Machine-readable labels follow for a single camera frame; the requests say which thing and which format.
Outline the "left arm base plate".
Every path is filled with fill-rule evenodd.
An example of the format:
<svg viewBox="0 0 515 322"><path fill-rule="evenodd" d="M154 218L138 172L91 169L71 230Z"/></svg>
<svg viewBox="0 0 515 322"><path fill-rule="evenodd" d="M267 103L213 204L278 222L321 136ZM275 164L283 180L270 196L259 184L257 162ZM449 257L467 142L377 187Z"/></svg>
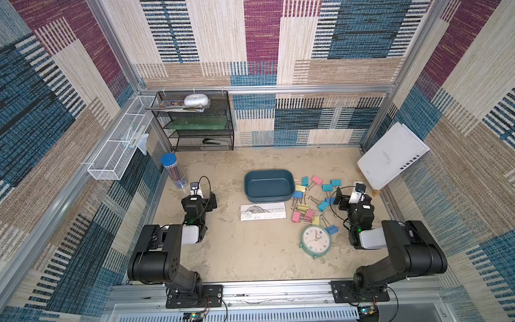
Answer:
<svg viewBox="0 0 515 322"><path fill-rule="evenodd" d="M193 292L168 288L166 296L167 309L217 308L222 306L223 285L208 284Z"/></svg>

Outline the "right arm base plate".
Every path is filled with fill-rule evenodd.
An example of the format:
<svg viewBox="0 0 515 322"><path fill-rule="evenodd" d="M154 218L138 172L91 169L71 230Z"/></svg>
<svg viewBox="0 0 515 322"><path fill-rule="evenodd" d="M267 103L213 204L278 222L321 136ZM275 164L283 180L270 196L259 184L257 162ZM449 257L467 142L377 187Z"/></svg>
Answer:
<svg viewBox="0 0 515 322"><path fill-rule="evenodd" d="M385 288L359 288L352 280L332 280L329 284L336 303L356 305L390 301L390 296Z"/></svg>

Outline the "green round alarm clock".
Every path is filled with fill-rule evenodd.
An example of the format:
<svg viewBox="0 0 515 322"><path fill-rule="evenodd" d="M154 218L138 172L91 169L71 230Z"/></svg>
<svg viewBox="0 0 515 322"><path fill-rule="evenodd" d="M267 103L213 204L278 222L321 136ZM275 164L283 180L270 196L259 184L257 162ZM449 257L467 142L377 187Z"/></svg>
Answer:
<svg viewBox="0 0 515 322"><path fill-rule="evenodd" d="M319 225L306 227L300 235L300 246L313 259L326 255L331 250L332 242L329 232Z"/></svg>

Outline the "packaged ruler card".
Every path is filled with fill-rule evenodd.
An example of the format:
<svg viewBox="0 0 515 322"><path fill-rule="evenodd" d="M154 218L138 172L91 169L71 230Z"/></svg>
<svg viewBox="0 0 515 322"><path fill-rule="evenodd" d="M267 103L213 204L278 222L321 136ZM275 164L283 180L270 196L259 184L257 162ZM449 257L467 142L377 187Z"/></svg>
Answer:
<svg viewBox="0 0 515 322"><path fill-rule="evenodd" d="M271 219L286 219L284 202L279 203L253 203L240 207L241 221L260 221Z"/></svg>

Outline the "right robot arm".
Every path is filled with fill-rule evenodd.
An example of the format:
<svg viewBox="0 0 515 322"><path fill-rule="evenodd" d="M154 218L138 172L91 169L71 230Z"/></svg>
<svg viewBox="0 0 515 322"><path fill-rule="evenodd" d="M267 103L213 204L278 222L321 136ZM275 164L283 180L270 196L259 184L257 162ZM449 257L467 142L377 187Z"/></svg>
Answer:
<svg viewBox="0 0 515 322"><path fill-rule="evenodd" d="M388 251L382 260L359 267L353 280L332 281L336 303L386 302L390 300L389 284L447 271L447 257L422 221L383 220L374 228L374 206L362 184L354 186L350 195L338 187L333 197L330 208L337 206L347 212L343 225L356 250Z"/></svg>

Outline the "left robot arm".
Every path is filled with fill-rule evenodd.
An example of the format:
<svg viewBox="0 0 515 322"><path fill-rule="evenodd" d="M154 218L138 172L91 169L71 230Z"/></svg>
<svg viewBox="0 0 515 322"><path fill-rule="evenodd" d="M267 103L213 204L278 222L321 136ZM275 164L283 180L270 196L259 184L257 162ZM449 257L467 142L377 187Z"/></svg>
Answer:
<svg viewBox="0 0 515 322"><path fill-rule="evenodd" d="M181 200L185 211L182 224L145 225L131 255L127 277L143 284L163 284L167 297L182 304L205 298L203 283L198 272L186 269L180 263L184 245L203 241L208 230L206 214L217 208L216 196L207 198L194 194Z"/></svg>

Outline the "teal plastic storage box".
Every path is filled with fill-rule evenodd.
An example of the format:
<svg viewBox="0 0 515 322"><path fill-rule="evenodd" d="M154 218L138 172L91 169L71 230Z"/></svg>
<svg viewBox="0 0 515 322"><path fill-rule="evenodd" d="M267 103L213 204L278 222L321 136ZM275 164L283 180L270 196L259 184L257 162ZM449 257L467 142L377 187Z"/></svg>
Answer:
<svg viewBox="0 0 515 322"><path fill-rule="evenodd" d="M250 171L244 177L244 192L251 203L288 201L295 192L295 180L285 169Z"/></svg>

